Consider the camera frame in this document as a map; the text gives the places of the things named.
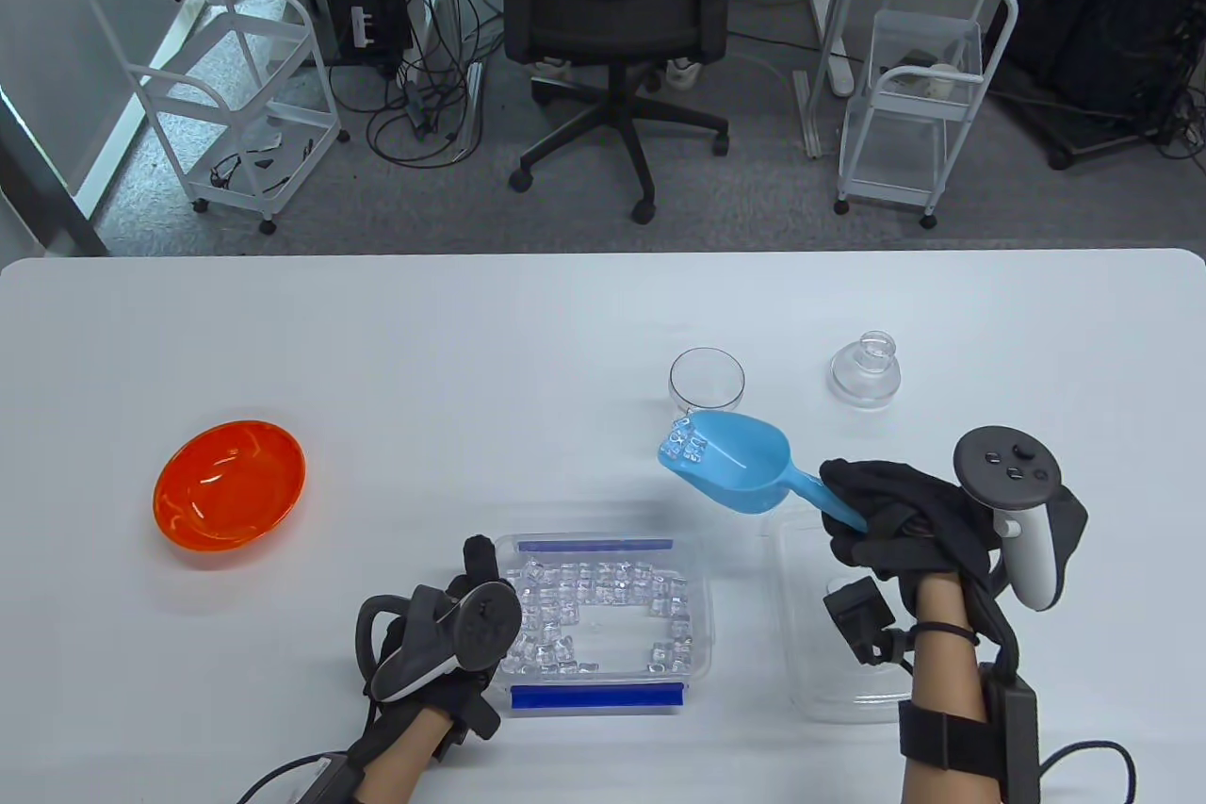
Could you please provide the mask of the person's left hand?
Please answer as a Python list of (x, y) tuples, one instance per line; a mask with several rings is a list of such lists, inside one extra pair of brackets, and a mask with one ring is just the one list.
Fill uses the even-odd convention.
[(519, 636), (522, 608), (500, 577), (494, 541), (464, 542), (464, 574), (447, 589), (418, 583), (410, 597), (374, 595), (356, 622), (356, 661), (371, 717), (349, 761), (365, 768), (386, 752), (425, 709), (451, 718), (434, 758), (469, 732), (494, 736), (500, 714), (485, 692)]

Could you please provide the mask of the person's right hand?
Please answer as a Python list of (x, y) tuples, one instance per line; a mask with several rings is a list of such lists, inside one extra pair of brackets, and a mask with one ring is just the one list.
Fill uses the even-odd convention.
[(956, 574), (966, 594), (987, 599), (1006, 585), (1019, 587), (1003, 561), (990, 565), (1002, 538), (989, 507), (960, 486), (892, 460), (822, 460), (820, 481), (867, 523), (860, 532), (822, 515), (835, 557), (845, 567), (870, 568), (882, 581), (898, 580), (909, 614), (917, 614), (929, 575)]

